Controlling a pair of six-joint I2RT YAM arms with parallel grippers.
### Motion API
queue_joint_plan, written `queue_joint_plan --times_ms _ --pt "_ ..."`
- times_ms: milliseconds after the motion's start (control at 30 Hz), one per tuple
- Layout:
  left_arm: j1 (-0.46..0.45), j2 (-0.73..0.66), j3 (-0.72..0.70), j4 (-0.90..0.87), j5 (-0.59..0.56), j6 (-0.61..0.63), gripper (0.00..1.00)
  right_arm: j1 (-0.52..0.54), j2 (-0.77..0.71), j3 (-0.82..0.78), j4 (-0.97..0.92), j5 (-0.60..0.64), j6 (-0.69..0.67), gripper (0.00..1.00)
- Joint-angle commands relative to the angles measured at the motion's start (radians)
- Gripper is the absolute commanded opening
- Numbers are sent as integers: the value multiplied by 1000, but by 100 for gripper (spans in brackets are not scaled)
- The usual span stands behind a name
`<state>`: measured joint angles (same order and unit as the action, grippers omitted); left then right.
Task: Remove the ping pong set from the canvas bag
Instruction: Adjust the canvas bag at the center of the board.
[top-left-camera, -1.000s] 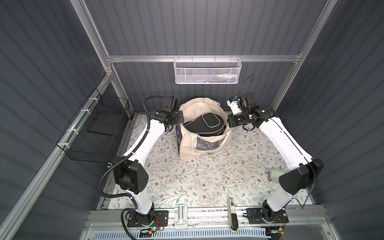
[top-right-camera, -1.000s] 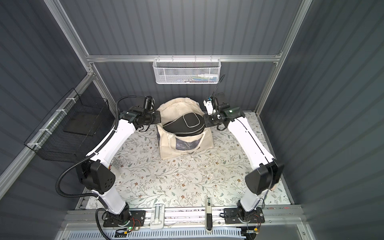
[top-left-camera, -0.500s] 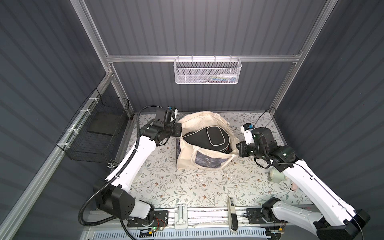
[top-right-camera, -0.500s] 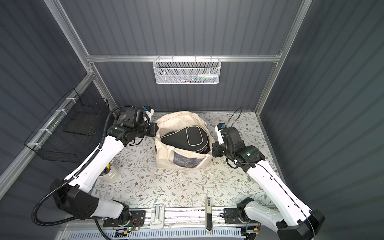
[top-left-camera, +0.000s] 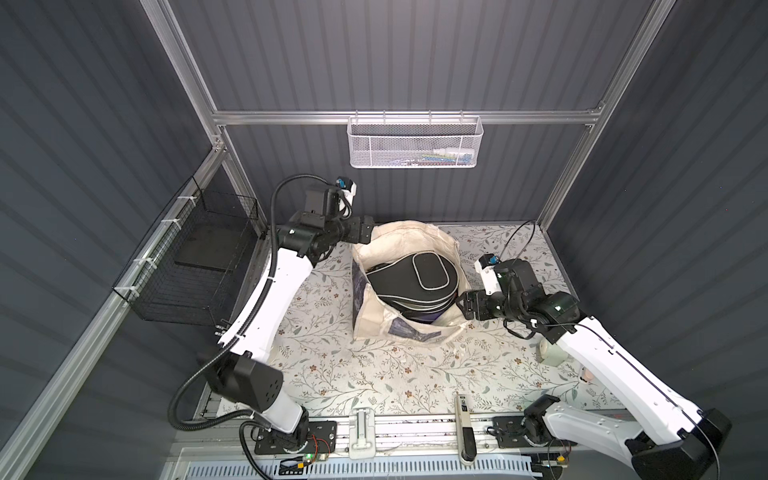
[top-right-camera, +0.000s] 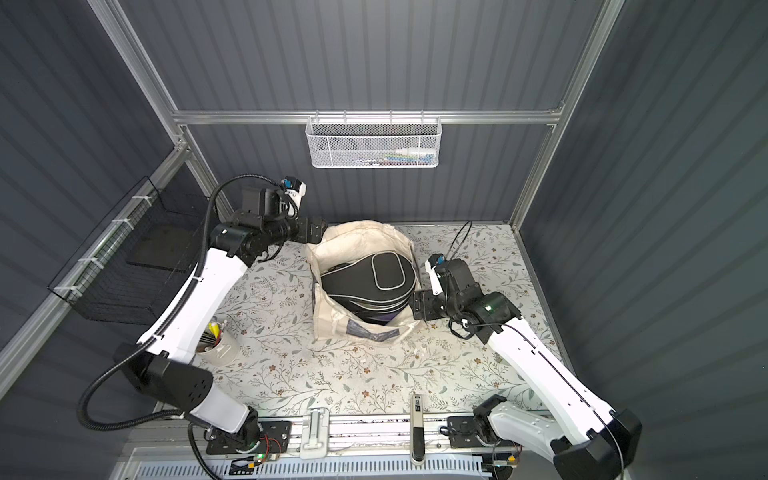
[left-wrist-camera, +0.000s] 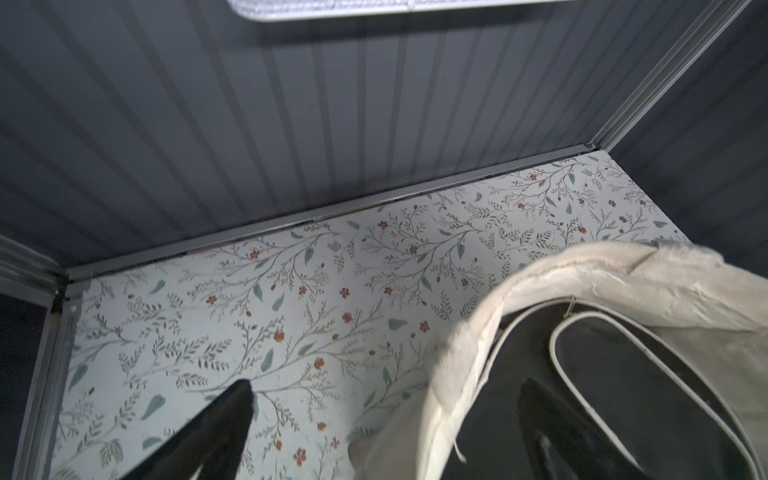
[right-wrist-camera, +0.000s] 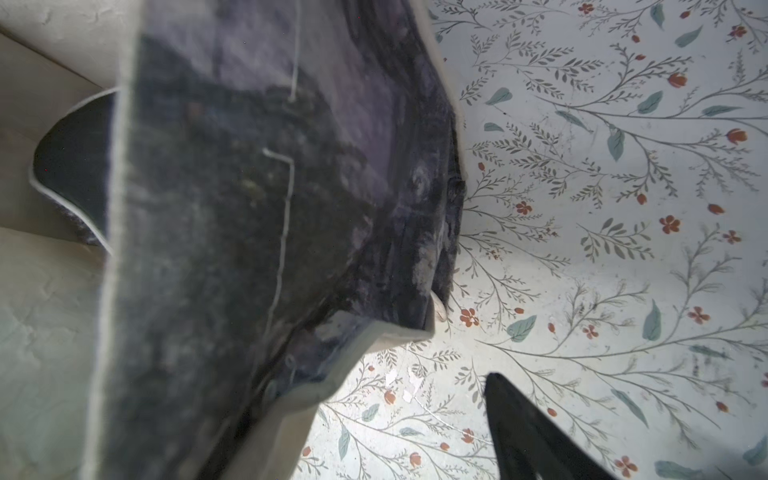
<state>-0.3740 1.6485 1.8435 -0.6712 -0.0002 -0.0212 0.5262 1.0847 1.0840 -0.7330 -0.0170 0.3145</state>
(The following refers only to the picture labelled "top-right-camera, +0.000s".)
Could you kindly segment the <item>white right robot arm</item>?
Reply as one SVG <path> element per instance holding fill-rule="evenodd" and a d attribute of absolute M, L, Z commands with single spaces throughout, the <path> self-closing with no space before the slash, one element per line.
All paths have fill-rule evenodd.
<path fill-rule="evenodd" d="M 445 319 L 450 333 L 477 340 L 509 363 L 543 402 L 543 417 L 494 394 L 472 415 L 470 432 L 483 445 L 513 443 L 552 462 L 563 479 L 621 479 L 633 462 L 642 424 L 617 411 L 558 360 L 504 294 L 485 293 L 461 259 L 433 254 L 427 290 L 411 302 L 419 320 Z"/>

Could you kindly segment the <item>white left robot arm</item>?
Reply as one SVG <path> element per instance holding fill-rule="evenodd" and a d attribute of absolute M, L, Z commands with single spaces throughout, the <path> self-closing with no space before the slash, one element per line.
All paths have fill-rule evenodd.
<path fill-rule="evenodd" d="M 149 420 L 178 415 L 245 443 L 260 438 L 254 409 L 224 393 L 193 359 L 229 290 L 253 264 L 272 259 L 271 247 L 320 242 L 324 221 L 299 214 L 306 189 L 304 182 L 286 177 L 259 191 L 254 205 L 243 206 L 230 221 L 205 223 L 190 277 L 136 344 L 117 351 L 116 367 L 134 388 L 167 406 Z"/>

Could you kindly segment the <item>cream canvas tote bag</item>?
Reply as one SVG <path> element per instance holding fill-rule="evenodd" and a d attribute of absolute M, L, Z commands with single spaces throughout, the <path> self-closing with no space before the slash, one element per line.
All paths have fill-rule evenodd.
<path fill-rule="evenodd" d="M 348 222 L 307 247 L 316 339 L 397 344 L 421 321 L 409 306 L 421 289 L 413 242 L 390 224 Z"/>

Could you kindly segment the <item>black paddle case white piping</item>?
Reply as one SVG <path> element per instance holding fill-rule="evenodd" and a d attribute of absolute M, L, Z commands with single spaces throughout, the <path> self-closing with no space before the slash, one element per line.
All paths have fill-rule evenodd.
<path fill-rule="evenodd" d="M 385 251 L 333 267 L 321 275 L 324 292 L 349 311 L 403 308 L 416 288 L 416 271 L 405 256 Z"/>

